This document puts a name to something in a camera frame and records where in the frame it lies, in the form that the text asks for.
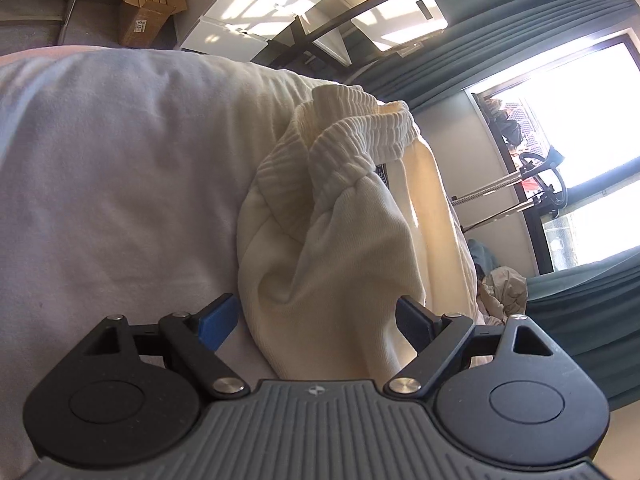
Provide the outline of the cream sweatpants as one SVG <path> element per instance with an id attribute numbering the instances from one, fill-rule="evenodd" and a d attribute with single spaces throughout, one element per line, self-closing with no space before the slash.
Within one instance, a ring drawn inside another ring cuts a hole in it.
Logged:
<path id="1" fill-rule="evenodd" d="M 410 296 L 482 317 L 474 264 L 406 104 L 325 84 L 260 164 L 238 222 L 239 293 L 279 378 L 386 382 L 413 357 Z"/>

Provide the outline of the beige quilted jacket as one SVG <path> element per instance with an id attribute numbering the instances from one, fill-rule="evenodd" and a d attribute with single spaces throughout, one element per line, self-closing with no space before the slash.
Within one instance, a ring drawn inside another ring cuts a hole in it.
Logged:
<path id="1" fill-rule="evenodd" d="M 486 325 L 504 325 L 510 316 L 526 312 L 526 278 L 508 266 L 499 266 L 478 281 L 476 301 Z"/>

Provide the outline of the teal curtain far side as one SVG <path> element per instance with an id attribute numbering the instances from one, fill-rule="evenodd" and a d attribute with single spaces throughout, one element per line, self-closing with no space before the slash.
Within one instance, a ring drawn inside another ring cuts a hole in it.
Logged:
<path id="1" fill-rule="evenodd" d="M 526 313 L 613 411 L 639 400 L 639 249 L 527 280 Z"/>

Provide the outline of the teal cloth on sofa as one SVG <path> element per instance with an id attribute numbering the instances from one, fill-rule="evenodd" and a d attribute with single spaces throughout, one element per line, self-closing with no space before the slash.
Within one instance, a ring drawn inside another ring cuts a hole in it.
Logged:
<path id="1" fill-rule="evenodd" d="M 468 240 L 468 247 L 476 274 L 480 280 L 484 280 L 491 271 L 498 268 L 499 263 L 491 250 L 478 240 Z"/>

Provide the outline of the garment steamer stand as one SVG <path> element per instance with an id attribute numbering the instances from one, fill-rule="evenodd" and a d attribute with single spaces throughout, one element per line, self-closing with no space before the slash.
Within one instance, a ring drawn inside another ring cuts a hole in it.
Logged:
<path id="1" fill-rule="evenodd" d="M 541 156 L 534 152 L 523 152 L 518 155 L 518 159 L 521 163 L 518 170 L 485 184 L 472 192 L 460 196 L 452 196 L 450 198 L 451 205 L 457 207 L 471 203 L 473 200 L 488 196 L 503 188 L 512 188 L 517 184 L 524 184 L 526 181 L 533 181 L 536 184 L 537 188 L 534 194 L 526 198 L 524 202 L 506 207 L 506 209 L 468 226 L 462 226 L 463 234 L 509 217 L 511 214 L 518 214 L 539 206 L 549 206 L 551 211 L 557 214 L 568 205 L 568 188 L 559 172 L 559 166 L 564 162 L 564 156 L 559 151 L 552 146 L 546 156 Z"/>

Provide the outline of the pastel bed sheet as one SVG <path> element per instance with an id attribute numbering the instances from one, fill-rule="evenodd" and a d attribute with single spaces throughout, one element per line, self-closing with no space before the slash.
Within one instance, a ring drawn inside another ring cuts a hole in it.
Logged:
<path id="1" fill-rule="evenodd" d="M 341 84 L 177 51 L 1 61 L 1 474 L 35 461 L 32 388 L 107 315 L 236 287 L 236 222 L 296 110 Z"/>

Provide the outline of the teal curtain near desk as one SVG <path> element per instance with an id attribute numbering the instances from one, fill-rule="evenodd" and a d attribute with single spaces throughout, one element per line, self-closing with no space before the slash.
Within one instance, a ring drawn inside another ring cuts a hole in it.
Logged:
<path id="1" fill-rule="evenodd" d="M 423 110 L 535 55 L 639 12 L 636 0 L 436 0 L 447 27 L 406 56 L 392 54 L 355 78 L 383 101 Z"/>

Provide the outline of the white wooden chair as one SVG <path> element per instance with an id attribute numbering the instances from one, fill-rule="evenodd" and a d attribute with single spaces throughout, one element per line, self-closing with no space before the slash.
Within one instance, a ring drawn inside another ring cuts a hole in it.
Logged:
<path id="1" fill-rule="evenodd" d="M 271 68 L 318 60 L 341 76 L 400 52 L 421 47 L 448 22 L 436 0 L 322 1 L 296 16 L 253 58 Z"/>

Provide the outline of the cardboard box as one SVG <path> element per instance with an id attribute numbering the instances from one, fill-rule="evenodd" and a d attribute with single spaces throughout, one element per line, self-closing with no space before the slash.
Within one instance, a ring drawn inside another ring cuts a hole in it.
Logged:
<path id="1" fill-rule="evenodd" d="M 122 0 L 119 44 L 127 48 L 148 48 L 169 18 L 187 8 L 186 0 Z"/>

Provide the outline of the window with dark frame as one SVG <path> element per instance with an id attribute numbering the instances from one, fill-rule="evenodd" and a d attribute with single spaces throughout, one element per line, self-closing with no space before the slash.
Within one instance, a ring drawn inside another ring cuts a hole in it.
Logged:
<path id="1" fill-rule="evenodd" d="M 537 271 L 603 260 L 639 246 L 639 38 L 630 28 L 564 44 L 474 84 L 480 111 L 506 170 L 518 155 L 564 156 L 568 205 L 523 217 Z M 536 190 L 512 186 L 516 204 Z"/>

